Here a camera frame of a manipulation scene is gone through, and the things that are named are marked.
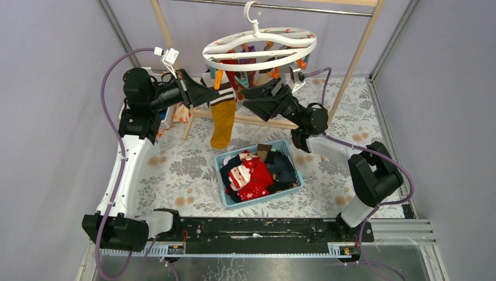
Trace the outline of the white round clip hanger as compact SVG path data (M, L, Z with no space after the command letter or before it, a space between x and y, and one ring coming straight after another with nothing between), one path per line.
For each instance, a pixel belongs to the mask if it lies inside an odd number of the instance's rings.
M305 58L317 47L314 32L301 28L261 28L252 15L249 1L243 8L251 29L218 39L202 51L205 63L225 71L271 70L289 64L305 64ZM221 60L236 59L239 64L222 64Z

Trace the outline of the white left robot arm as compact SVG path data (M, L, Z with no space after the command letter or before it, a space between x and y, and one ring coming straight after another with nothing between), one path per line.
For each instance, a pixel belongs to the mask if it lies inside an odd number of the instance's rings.
M123 82L125 107L114 128L119 142L116 162L102 201L95 214L84 215L82 228L101 249L140 252L155 236L173 241L181 235L177 210L159 208L136 214L139 173L156 142L160 113L179 103L197 107L220 95L193 80L184 69L168 81L157 81L144 68L133 68L123 75Z

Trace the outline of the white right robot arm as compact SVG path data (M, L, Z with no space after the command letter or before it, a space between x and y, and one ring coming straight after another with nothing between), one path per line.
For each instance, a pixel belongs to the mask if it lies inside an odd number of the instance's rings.
M244 89L241 94L243 106L262 120L281 115L295 124L291 137L296 148L347 166L355 196L336 218L335 232L341 240L352 240L359 233L358 225L403 185L398 166L381 142L358 147L326 134L328 112L321 103L303 106L290 87L281 83Z

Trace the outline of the orange floral cloth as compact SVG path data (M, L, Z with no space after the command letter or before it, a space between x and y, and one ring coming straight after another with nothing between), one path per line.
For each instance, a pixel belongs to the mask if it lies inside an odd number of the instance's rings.
M157 137L163 136L169 131L176 123L187 123L191 118L190 110L179 103L168 107L165 111L159 113L161 119Z

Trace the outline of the red hanging sock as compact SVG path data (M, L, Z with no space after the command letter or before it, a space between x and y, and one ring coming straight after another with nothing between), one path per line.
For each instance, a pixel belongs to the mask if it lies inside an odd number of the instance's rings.
M234 65L237 65L239 64L238 60L236 59L230 59L230 60L221 60L221 63L222 64L234 64ZM235 71L225 71L227 77L228 77L228 80L232 86L232 88L234 89L235 93L237 94L238 92L238 84L236 82L236 72Z

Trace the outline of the brown sock in basket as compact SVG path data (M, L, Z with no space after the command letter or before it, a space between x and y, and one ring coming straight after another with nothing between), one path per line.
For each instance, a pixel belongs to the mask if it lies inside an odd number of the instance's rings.
M272 163L273 161L269 158L269 153L271 152L272 146L261 144L257 145L257 153L256 155L260 158L260 160L264 163Z

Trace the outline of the dark navy sock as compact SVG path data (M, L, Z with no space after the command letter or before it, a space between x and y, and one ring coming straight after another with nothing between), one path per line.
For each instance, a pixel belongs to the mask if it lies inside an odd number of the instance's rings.
M296 182L295 168L286 155L280 152L269 152L264 162L274 180L282 183Z

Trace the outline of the red snowflake sock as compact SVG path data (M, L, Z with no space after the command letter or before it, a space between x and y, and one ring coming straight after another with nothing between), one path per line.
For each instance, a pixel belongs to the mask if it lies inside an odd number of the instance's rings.
M272 174L260 157L244 150L238 154L241 164L228 169L226 193L233 191L241 201L250 201L270 194L275 183Z

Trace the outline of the metal hanging rod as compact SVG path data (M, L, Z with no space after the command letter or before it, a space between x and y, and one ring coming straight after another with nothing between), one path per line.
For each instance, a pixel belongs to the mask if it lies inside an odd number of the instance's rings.
M210 5L239 6L239 7L245 6L245 3L236 2L236 1L204 1L204 0L174 0L174 1L175 2L192 3L192 4L210 4ZM367 18L371 18L373 16L373 13L371 13L371 12L338 11L338 10L331 10L331 9L306 8L306 7L299 7L299 6L252 4L252 7L256 7L256 8L260 8L260 9L310 12L310 13L321 13L321 14L327 14L327 15L359 16L359 17L367 17Z

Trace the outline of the blue plastic sock basket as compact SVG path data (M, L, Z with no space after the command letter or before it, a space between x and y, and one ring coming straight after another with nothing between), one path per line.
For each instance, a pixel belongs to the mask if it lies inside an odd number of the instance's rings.
M224 167L224 160L225 159L230 160L231 158L235 157L236 155L243 152L244 150L248 150L249 152L256 152L257 146L253 145L253 146L248 146L248 147L241 148L241 149L231 150L231 151L228 151L225 153L220 153L214 157L213 162L214 162L214 167L215 167L215 171L216 171L216 175L217 175L217 183L218 183L218 186L220 188L221 200L223 202L223 205L226 208L234 210L234 209L238 209L238 208L248 207L248 206L253 205L253 204L264 203L266 201L275 200L276 198L292 195L294 193L299 192L300 189L303 188L304 180L303 180L301 172L295 166L294 156L292 154L292 149L291 149L291 145L290 145L289 141L287 141L285 139L274 140L271 142L267 142L266 145L271 145L273 149L276 149L277 151L281 152L283 155L286 155L289 158L293 167L295 168L296 177L297 177L296 178L297 186L293 187L291 189L285 190L285 191L279 191L275 194L268 195L265 197L237 203L234 200L232 200L231 197L226 193L226 191L225 191L226 187L222 181L220 169L222 167Z

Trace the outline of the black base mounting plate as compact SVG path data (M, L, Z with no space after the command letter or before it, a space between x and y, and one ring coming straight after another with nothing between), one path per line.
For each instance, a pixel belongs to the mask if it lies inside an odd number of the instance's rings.
M318 255L330 246L357 249L374 235L369 222L351 228L340 219L187 217L157 240L185 246L187 254Z

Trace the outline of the wooden clothes rack frame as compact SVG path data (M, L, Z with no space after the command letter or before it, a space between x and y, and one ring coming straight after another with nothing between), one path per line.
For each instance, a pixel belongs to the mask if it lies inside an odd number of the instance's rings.
M303 66L303 58L309 55L317 46L316 35L306 29L297 28L259 28L259 22L255 18L250 18L250 8L256 7L259 9L277 9L285 11L304 11L304 12L315 12L315 13L328 13L332 15L347 15L347 16L361 16L370 18L366 24L366 28L361 36L359 45L353 55L352 61L347 69L345 77L339 88L338 94L331 109L325 112L325 117L327 118L327 123L325 123L325 128L328 127L332 118L334 117L337 108L344 96L347 89L349 81L355 71L355 68L359 62L361 54L366 46L366 43L370 37L371 31L376 24L378 16L382 11L385 1L313 1L313 2L325 2L331 4L343 4L343 5L354 5L354 6L369 6L373 7L370 13L360 13L360 12L349 12L349 11L332 11L323 9L311 9L303 7L293 7L293 6L274 6L274 5L262 5L259 1L248 1L245 4L242 2L233 1L179 1L179 2L194 2L194 3L204 3L204 4L216 4L216 5L227 5L227 6L243 6L243 16L252 25L252 29L246 32L236 33L227 37L223 37L213 43L207 45L202 53L204 61L209 67L218 71L229 71L229 72L248 72L248 71L259 71L269 69L274 71L270 72L273 75L273 80L277 80L280 76L276 70L279 70L281 66L292 63L296 66ZM165 20L163 10L160 6L159 1L150 1L152 10L159 24L159 28L162 32L164 41L168 47L173 48L172 39L170 31ZM242 44L248 44L253 42L273 42L284 46L286 49L269 50L261 52L244 52L244 53L233 53L230 52L237 46ZM268 60L262 63L254 64L221 64L217 61L222 60L241 60L241 59L257 59L257 58L274 58L273 60ZM288 126L291 129L296 128L297 125L292 121L270 121L274 116L279 114L277 111L281 106L274 108L275 111L266 111L268 107L254 107L258 111L252 111L257 114L258 119L249 121L249 116L247 115L235 115L235 121L244 124L258 124L262 120L269 125L274 125L276 128L284 128Z

